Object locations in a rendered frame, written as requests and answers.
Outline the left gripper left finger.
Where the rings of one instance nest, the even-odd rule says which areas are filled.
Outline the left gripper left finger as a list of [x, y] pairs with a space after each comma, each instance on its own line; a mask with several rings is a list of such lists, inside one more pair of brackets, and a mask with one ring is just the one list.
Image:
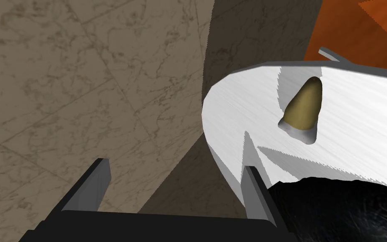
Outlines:
[[109, 160], [98, 158], [63, 197], [60, 209], [98, 211], [110, 181]]

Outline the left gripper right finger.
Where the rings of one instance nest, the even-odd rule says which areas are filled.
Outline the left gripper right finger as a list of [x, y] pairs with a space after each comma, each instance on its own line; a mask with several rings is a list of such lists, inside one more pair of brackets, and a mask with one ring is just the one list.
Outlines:
[[284, 227], [284, 220], [255, 167], [243, 168], [241, 191], [247, 218], [268, 220], [277, 228]]

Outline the black rounded object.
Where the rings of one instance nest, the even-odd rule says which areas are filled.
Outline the black rounded object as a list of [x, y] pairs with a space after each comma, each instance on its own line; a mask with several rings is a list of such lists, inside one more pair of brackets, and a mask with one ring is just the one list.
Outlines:
[[387, 242], [387, 186], [309, 177], [268, 191], [299, 242]]

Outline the olive cone-shaped object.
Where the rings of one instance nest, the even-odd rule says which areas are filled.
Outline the olive cone-shaped object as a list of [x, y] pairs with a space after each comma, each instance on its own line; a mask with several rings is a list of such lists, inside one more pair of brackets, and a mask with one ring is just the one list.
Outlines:
[[309, 78], [287, 105], [278, 127], [291, 138], [311, 145], [316, 141], [317, 124], [322, 107], [322, 82]]

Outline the white round table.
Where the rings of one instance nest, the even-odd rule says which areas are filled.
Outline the white round table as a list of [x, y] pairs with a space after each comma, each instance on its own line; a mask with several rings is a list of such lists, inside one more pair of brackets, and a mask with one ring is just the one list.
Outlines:
[[[322, 82], [315, 143], [278, 126], [307, 79]], [[204, 135], [231, 189], [242, 200], [244, 166], [267, 187], [306, 177], [387, 186], [387, 69], [337, 61], [279, 61], [235, 71], [213, 85], [202, 110]]]

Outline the grey bar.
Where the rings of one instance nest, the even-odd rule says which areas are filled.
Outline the grey bar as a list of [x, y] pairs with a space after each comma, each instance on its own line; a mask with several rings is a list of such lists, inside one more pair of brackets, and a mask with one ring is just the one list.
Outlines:
[[348, 59], [324, 47], [320, 47], [318, 53], [331, 61], [350, 63]]

